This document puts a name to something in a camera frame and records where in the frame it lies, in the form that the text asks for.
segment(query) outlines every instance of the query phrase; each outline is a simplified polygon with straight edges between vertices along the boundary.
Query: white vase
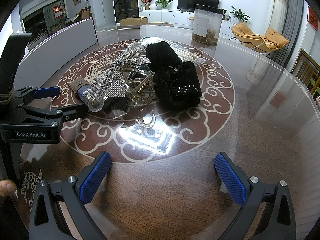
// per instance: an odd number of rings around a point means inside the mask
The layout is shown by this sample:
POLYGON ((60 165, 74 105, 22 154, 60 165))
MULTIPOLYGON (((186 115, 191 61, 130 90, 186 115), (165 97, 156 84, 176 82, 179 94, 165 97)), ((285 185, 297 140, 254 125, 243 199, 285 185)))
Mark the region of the white vase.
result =
POLYGON ((157 10, 156 4, 150 4, 150 10, 157 10))

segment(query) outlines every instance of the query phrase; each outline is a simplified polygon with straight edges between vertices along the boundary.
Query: human hand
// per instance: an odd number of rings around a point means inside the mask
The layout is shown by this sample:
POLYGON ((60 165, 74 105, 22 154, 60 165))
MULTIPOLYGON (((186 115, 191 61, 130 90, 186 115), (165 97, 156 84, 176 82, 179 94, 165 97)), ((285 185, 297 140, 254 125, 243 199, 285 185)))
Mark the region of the human hand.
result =
POLYGON ((0 197, 11 195, 17 190, 15 183, 9 179, 0 181, 0 197))

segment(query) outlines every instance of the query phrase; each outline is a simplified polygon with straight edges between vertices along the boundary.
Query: flower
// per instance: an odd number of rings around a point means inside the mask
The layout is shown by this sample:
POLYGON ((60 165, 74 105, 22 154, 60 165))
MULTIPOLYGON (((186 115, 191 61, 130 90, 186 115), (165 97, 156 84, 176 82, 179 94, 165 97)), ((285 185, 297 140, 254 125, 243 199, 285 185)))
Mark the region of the flower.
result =
POLYGON ((145 5, 150 5, 152 0, 141 0, 145 5))

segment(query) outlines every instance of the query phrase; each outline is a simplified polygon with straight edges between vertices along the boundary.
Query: black velvet bag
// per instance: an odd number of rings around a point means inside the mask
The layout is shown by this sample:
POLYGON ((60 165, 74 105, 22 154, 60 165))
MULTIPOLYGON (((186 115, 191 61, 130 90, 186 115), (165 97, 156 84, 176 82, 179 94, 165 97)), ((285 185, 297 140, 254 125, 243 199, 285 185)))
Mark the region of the black velvet bag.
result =
POLYGON ((200 103, 202 96, 195 65, 182 60, 165 41, 150 44, 146 49, 150 60, 155 92, 165 109, 188 109, 200 103))
POLYGON ((154 76, 155 92, 165 109, 187 109, 198 105, 202 96, 195 65, 183 62, 176 66, 178 70, 164 67, 154 76))
POLYGON ((150 70, 157 72, 160 68, 176 66, 182 62, 178 55, 165 41, 152 43, 146 49, 147 58, 150 60, 150 70))

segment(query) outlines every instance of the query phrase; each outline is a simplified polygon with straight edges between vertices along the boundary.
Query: metal spring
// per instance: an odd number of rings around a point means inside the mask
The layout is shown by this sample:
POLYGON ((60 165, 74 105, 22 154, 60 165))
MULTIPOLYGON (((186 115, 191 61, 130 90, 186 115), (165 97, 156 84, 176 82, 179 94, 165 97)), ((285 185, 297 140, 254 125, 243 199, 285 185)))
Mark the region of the metal spring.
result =
POLYGON ((147 85, 149 84, 149 81, 146 81, 137 91, 137 94, 140 95, 141 92, 147 87, 147 85))

